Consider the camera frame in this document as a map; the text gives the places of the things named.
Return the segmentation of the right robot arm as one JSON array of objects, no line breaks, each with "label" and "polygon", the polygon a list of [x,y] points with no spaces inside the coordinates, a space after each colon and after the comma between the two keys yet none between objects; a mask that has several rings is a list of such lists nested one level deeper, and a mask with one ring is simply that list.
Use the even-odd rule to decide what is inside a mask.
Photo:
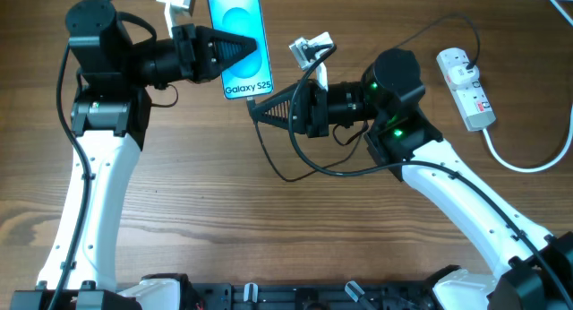
[{"label": "right robot arm", "polygon": [[467,237],[490,273],[451,266],[429,280],[438,309],[569,309],[572,237],[556,237],[514,209],[455,153],[420,109],[425,93],[415,55],[382,52],[358,82],[322,86],[309,75],[262,102],[249,100],[255,124],[291,136],[322,137],[331,125],[367,121],[365,140],[376,170],[433,202]]}]

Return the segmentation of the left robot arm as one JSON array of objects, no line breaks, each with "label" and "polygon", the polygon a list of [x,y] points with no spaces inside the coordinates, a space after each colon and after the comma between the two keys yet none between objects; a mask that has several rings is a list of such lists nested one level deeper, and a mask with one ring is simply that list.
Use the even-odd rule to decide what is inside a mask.
[{"label": "left robot arm", "polygon": [[119,290],[115,248],[126,190],[140,159],[154,102],[148,87],[209,82],[253,53],[252,38],[185,24],[171,37],[133,43],[126,23],[146,28],[113,0],[82,0],[65,17],[65,54],[79,62],[77,91],[60,122],[73,146],[73,171],[54,245],[32,290],[13,309],[200,309],[184,274],[151,274]]}]

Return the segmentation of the blue Galaxy S25 smartphone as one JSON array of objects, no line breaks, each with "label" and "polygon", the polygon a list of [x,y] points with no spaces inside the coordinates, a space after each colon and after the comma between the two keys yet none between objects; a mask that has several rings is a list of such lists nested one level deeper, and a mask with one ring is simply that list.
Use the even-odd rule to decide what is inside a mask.
[{"label": "blue Galaxy S25 smartphone", "polygon": [[269,94],[274,83],[261,0],[208,0],[212,28],[223,33],[215,42],[223,66],[227,99]]}]

